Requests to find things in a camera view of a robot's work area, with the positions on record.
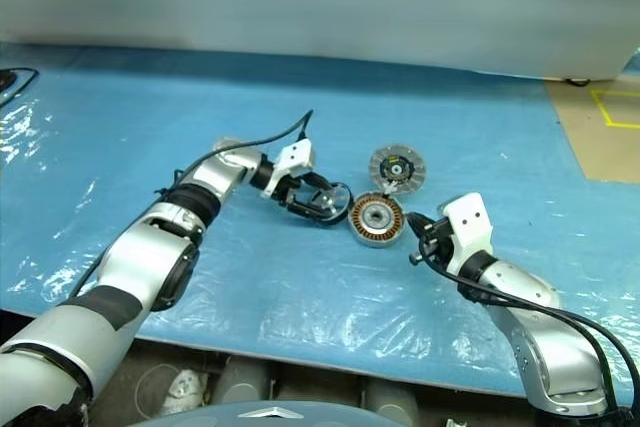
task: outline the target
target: floor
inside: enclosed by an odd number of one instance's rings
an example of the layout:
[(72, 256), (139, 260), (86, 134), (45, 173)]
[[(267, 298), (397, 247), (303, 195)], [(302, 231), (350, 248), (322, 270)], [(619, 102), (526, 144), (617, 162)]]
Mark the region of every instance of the floor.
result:
[[(5, 311), (0, 313), (2, 341), (26, 325), (28, 318)], [(90, 411), (91, 427), (123, 427), (145, 419), (162, 404), (173, 379), (156, 366), (174, 366), (211, 374), (215, 383), (226, 356), (217, 352), (176, 347), (136, 340), (107, 388)], [(141, 382), (156, 368), (153, 383)], [(357, 405), (362, 379), (353, 374), (313, 369), (291, 364), (274, 364), (280, 379), (277, 398), (283, 400), (323, 400)], [(138, 402), (134, 398), (138, 390)], [(413, 386), (419, 402), (421, 426), (444, 426), (448, 418), (467, 422), (469, 427), (529, 427), (536, 425), (524, 399), (458, 392), (443, 388)]]

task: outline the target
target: silver robot arm segment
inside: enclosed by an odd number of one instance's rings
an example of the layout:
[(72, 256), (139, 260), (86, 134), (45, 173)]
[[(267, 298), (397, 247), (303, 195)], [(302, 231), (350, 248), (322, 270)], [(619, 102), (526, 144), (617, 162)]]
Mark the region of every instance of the silver robot arm segment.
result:
[[(419, 237), (423, 234), (418, 230), (427, 233), (432, 252), (441, 249), (441, 262), (448, 274), (543, 307), (561, 307), (556, 289), (547, 281), (491, 255), (493, 227), (480, 194), (464, 195), (444, 206), (442, 212), (444, 219), (412, 228)], [(411, 259), (414, 263), (423, 260), (417, 254)], [(459, 285), (459, 290), (473, 300), (473, 289)], [(607, 410), (600, 363), (580, 333), (543, 313), (496, 305), (486, 308), (511, 344), (531, 405), (573, 418)]]
[(203, 161), (113, 242), (93, 288), (0, 347), (0, 425), (82, 425), (149, 313), (184, 292), (221, 205), (263, 160), (245, 147)]

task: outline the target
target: blue plastic sheet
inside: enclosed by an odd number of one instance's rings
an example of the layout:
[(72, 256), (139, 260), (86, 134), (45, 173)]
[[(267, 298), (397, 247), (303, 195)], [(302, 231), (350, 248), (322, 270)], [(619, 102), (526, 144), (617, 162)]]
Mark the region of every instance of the blue plastic sheet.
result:
[[(225, 135), (281, 131), (307, 109), (317, 169), (374, 188), (371, 153), (415, 147), (428, 164), (406, 210), (436, 215), (481, 192), (498, 256), (550, 280), (565, 306), (640, 360), (640, 188), (582, 175), (540, 81), (435, 68), (223, 53), (0, 46), (0, 67), (41, 77), (1, 112), (0, 301), (39, 314), (184, 167)], [(283, 143), (269, 146), (276, 155)], [(483, 308), (412, 267), (406, 233), (363, 247), (250, 187), (209, 229), (181, 302), (143, 337), (206, 349), (521, 394)], [(612, 354), (620, 398), (624, 365)]]

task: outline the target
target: black cable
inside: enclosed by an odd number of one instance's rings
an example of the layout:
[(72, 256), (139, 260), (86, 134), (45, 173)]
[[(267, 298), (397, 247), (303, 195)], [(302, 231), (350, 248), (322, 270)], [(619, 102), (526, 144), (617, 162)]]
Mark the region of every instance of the black cable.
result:
[(22, 92), (29, 87), (29, 84), (31, 84), (34, 80), (36, 80), (36, 78), (38, 77), (38, 75), (40, 75), (40, 72), (38, 72), (36, 69), (32, 69), (31, 67), (13, 67), (11, 69), (7, 69), (11, 72), (31, 72), (31, 75), (29, 76), (29, 78), (27, 80), (24, 81), (24, 83), (18, 87), (16, 90), (13, 91), (13, 93), (7, 97), (6, 99), (4, 99), (3, 101), (0, 102), (0, 109), (2, 107), (4, 107), (5, 105), (7, 105), (9, 102), (11, 102), (13, 99), (20, 97), (20, 94), (22, 94)]
[[(174, 174), (173, 174), (173, 184), (171, 185), (170, 189), (175, 187), (176, 185), (178, 185), (180, 182), (182, 182), (187, 175), (189, 175), (193, 170), (195, 170), (202, 162), (204, 162), (207, 159), (210, 159), (211, 157), (221, 154), (223, 152), (227, 152), (229, 150), (233, 150), (233, 149), (241, 149), (244, 147), (255, 147), (257, 145), (264, 145), (264, 144), (270, 144), (271, 142), (275, 142), (276, 140), (280, 140), (283, 137), (286, 137), (287, 135), (289, 135), (290, 133), (292, 133), (294, 130), (296, 130), (298, 127), (301, 127), (300, 129), (300, 135), (298, 136), (298, 140), (302, 140), (304, 138), (306, 138), (306, 129), (307, 129), (307, 125), (309, 124), (309, 120), (311, 119), (311, 116), (313, 115), (313, 109), (309, 110), (306, 114), (304, 114), (295, 124), (293, 124), (291, 127), (289, 127), (287, 130), (274, 135), (272, 137), (267, 137), (266, 139), (261, 139), (261, 140), (253, 140), (250, 142), (238, 142), (235, 144), (230, 144), (230, 145), (226, 145), (224, 147), (220, 147), (219, 149), (215, 149), (212, 150), (211, 152), (207, 152), (206, 154), (198, 157), (195, 161), (193, 161), (189, 167), (187, 167), (186, 169), (180, 171), (180, 170), (175, 170)], [(160, 192), (160, 198), (162, 198), (162, 196), (164, 195), (164, 192), (166, 192), (167, 190), (170, 189), (162, 189)], [(137, 216), (135, 218), (135, 220), (133, 222), (131, 222), (124, 230), (122, 230), (118, 236), (116, 237), (116, 240), (118, 239), (118, 237), (120, 237), (126, 230), (129, 229), (129, 227), (131, 227), (133, 224), (135, 224), (138, 219), (140, 219), (140, 217), (142, 217), (142, 215), (144, 214), (144, 212), (146, 212), (149, 207), (147, 207), (139, 216)], [(98, 257), (96, 257), (93, 262), (91, 262), (91, 265), (87, 268), (87, 270), (82, 274), (82, 276), (78, 279), (78, 282), (76, 283), (76, 285), (73, 287), (73, 289), (71, 289), (71, 292), (69, 293), (69, 298), (71, 297), (77, 297), (78, 294), (80, 293), (80, 290), (82, 290), (82, 287), (84, 286), (84, 284), (86, 284), (87, 280), (89, 280), (89, 277), (91, 277), (91, 275), (95, 272), (95, 270), (98, 268), (98, 265), (100, 265), (100, 262), (102, 262), (102, 258), (105, 254), (105, 252), (111, 247), (111, 245), (113, 245), (113, 242), (111, 244), (109, 244), (109, 246), (104, 249), (102, 251), (102, 253), (100, 255), (98, 255)]]
[(418, 243), (418, 250), (420, 251), (420, 255), (424, 259), (425, 263), (429, 267), (431, 267), (431, 269), (434, 270), (436, 273), (438, 273), (438, 274), (442, 275), (443, 277), (446, 277), (446, 278), (448, 278), (450, 280), (453, 280), (454, 282), (456, 282), (458, 284), (466, 285), (467, 287), (479, 290), (481, 292), (484, 292), (485, 294), (489, 294), (489, 295), (497, 297), (497, 298), (508, 300), (510, 302), (518, 304), (518, 306), (523, 306), (523, 307), (519, 307), (519, 308), (527, 308), (528, 310), (535, 310), (535, 311), (538, 311), (538, 312), (540, 312), (542, 314), (548, 315), (549, 317), (553, 317), (553, 318), (555, 318), (557, 320), (560, 320), (560, 321), (564, 322), (565, 324), (569, 325), (571, 328), (573, 328), (578, 333), (580, 333), (582, 336), (584, 336), (585, 339), (589, 342), (589, 344), (593, 348), (593, 350), (595, 351), (596, 356), (598, 358), (598, 361), (600, 362), (600, 366), (601, 366), (601, 369), (602, 369), (603, 383), (604, 383), (604, 394), (605, 394), (605, 398), (607, 400), (607, 411), (608, 412), (613, 412), (613, 411), (618, 409), (618, 404), (616, 402), (615, 393), (614, 393), (614, 390), (613, 390), (613, 380), (611, 378), (611, 370), (609, 368), (609, 362), (607, 360), (607, 357), (606, 357), (604, 351), (602, 350), (602, 346), (598, 343), (597, 339), (595, 337), (593, 337), (593, 335), (591, 335), (591, 333), (587, 329), (582, 327), (577, 322), (574, 322), (573, 320), (568, 318), (566, 316), (566, 314), (564, 313), (564, 311), (559, 311), (558, 312), (558, 311), (556, 311), (554, 309), (549, 309), (547, 307), (543, 307), (542, 305), (536, 304), (535, 302), (530, 302), (530, 301), (528, 301), (526, 299), (523, 299), (521, 297), (517, 297), (517, 296), (511, 295), (511, 294), (507, 294), (505, 292), (501, 292), (499, 290), (492, 289), (491, 287), (486, 287), (486, 286), (478, 284), (477, 282), (474, 282), (472, 280), (465, 279), (464, 277), (459, 277), (457, 275), (453, 275), (453, 274), (447, 272), (446, 269), (444, 269), (443, 267), (435, 265), (433, 262), (431, 262), (429, 260), (429, 257), (432, 256), (433, 254), (428, 254), (425, 251), (425, 247), (424, 247), (425, 246), (425, 241), (426, 241), (425, 237), (422, 237), (420, 239), (420, 241)]

